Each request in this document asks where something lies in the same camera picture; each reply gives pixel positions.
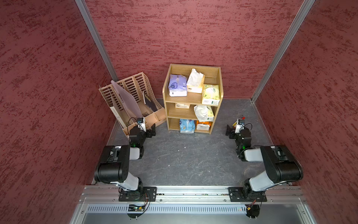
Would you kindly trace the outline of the white yellow tissue pack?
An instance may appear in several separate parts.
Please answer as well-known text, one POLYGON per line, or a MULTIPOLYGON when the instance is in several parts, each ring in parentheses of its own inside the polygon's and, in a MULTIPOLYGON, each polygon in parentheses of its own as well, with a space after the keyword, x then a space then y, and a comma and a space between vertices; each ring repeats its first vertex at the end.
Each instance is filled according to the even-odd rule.
POLYGON ((196 105, 194 107, 194 113, 199 122, 213 122, 214 113, 211 106, 196 105))

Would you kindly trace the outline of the small beige tissue box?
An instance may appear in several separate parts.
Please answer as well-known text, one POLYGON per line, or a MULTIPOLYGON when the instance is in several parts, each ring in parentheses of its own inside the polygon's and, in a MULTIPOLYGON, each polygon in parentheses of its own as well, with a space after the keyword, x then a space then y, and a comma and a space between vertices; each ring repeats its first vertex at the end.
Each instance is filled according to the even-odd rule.
POLYGON ((176 103, 175 104, 176 108, 180 108, 180 109, 189 109, 190 108, 190 104, 185 104, 185 103, 176 103))

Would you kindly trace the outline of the yellow green tissue pack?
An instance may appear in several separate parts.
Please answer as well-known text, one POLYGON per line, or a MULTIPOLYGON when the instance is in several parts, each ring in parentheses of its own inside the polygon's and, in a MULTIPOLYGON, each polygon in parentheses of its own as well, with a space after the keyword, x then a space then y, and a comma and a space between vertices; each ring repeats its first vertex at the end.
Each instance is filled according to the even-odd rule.
POLYGON ((202 91, 202 104, 218 106, 221 99, 218 85, 204 84, 202 91))

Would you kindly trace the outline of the purple tissue pack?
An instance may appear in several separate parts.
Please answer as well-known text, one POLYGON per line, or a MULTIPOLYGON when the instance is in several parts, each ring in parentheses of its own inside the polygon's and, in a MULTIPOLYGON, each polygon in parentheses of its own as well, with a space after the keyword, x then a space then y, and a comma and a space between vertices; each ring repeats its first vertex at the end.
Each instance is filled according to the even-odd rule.
POLYGON ((187 96, 187 77, 183 75, 170 75, 169 96, 186 97, 187 96))

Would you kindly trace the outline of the orange white tissue box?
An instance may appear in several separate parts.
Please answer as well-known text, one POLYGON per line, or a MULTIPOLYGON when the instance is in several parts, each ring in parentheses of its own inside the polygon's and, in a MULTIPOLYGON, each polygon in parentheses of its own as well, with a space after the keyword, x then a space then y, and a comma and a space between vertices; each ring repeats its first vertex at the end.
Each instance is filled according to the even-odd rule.
POLYGON ((187 91, 202 94, 205 75, 196 69, 191 70, 191 74, 187 80, 187 91))

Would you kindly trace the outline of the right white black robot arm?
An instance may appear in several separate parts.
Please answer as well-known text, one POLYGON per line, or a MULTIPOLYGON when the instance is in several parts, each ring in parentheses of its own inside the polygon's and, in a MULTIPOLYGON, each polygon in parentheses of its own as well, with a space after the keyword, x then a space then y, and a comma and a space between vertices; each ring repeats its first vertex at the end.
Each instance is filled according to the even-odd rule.
POLYGON ((251 145, 251 132, 243 127, 239 131, 227 125, 226 136, 234 139, 236 153, 243 162, 263 162, 265 170, 246 179, 243 187, 229 187, 231 202, 266 202, 266 190, 277 185, 303 179, 303 168, 285 145, 251 145))

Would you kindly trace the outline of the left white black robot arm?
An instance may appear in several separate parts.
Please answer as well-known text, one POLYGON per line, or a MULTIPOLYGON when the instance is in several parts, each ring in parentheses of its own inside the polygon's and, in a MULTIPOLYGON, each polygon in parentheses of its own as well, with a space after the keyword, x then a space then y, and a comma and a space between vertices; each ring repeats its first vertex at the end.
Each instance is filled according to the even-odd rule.
POLYGON ((95 181, 117 186, 120 202, 156 201, 157 188, 143 186, 141 179, 129 172, 130 161, 143 158, 146 138, 155 135, 155 124, 146 131, 138 126, 130 130, 128 144, 105 146, 94 172, 95 181))

